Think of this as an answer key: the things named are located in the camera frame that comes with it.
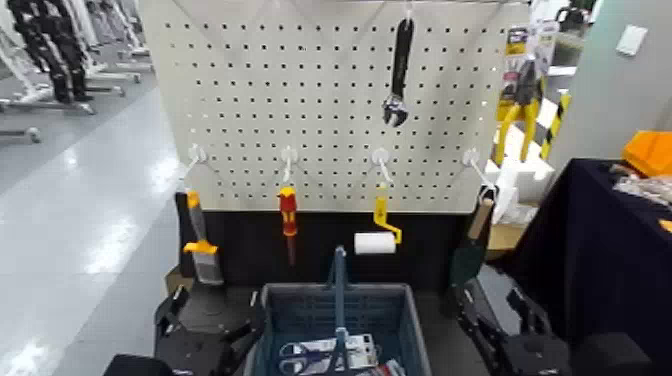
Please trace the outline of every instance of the black tablecloth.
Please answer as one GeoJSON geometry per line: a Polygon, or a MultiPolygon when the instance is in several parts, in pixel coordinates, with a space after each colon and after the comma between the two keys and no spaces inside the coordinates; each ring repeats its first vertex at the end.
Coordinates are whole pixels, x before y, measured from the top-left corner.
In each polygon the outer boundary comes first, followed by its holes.
{"type": "Polygon", "coordinates": [[[607,163],[569,163],[508,266],[572,346],[625,332],[672,368],[672,212],[614,191],[607,163]]]}

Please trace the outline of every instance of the scissors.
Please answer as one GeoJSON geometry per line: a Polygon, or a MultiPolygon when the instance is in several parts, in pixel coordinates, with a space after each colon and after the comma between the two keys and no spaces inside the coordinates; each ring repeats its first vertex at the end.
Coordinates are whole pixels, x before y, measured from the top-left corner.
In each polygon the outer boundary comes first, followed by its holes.
{"type": "MultiPolygon", "coordinates": [[[[347,352],[350,355],[358,351],[358,349],[349,349],[347,352]]],[[[296,376],[300,375],[311,365],[320,363],[324,359],[329,359],[333,354],[333,350],[310,350],[301,343],[289,342],[280,348],[279,353],[280,361],[278,362],[278,369],[280,372],[285,376],[296,376]]]]}

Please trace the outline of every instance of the yellow and black striped pole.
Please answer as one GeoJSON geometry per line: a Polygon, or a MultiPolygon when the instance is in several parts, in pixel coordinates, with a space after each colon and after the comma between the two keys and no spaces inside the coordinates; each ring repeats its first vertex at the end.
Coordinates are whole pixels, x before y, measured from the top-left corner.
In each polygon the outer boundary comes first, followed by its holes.
{"type": "Polygon", "coordinates": [[[562,118],[565,115],[565,112],[567,111],[567,107],[569,107],[569,102],[571,101],[572,96],[569,94],[563,94],[562,97],[560,97],[560,103],[558,103],[558,111],[555,113],[555,117],[553,118],[553,123],[551,124],[551,128],[546,132],[546,137],[544,137],[544,144],[541,145],[541,153],[539,153],[539,156],[541,159],[546,160],[548,159],[548,154],[551,152],[551,145],[553,144],[553,139],[555,136],[558,135],[558,131],[560,130],[560,126],[562,125],[562,118]]]}

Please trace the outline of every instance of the basket handle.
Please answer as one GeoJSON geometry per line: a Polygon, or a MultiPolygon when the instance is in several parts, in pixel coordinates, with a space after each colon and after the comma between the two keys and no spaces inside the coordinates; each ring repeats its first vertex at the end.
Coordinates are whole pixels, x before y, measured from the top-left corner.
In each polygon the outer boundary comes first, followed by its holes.
{"type": "Polygon", "coordinates": [[[350,375],[350,359],[345,343],[348,339],[348,330],[345,328],[345,288],[348,285],[348,273],[345,268],[345,249],[339,245],[334,252],[334,262],[331,265],[327,288],[334,288],[336,300],[336,346],[331,354],[327,375],[336,373],[336,362],[343,359],[343,373],[350,375]]]}

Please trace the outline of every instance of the paint roller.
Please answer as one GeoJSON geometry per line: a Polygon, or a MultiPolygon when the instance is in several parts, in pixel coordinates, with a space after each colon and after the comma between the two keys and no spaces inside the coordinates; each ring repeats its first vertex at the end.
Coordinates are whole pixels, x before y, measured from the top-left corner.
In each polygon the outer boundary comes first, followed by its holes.
{"type": "Polygon", "coordinates": [[[387,197],[384,192],[376,197],[373,222],[388,231],[356,233],[355,254],[394,253],[397,244],[401,244],[401,229],[387,223],[387,197]]]}

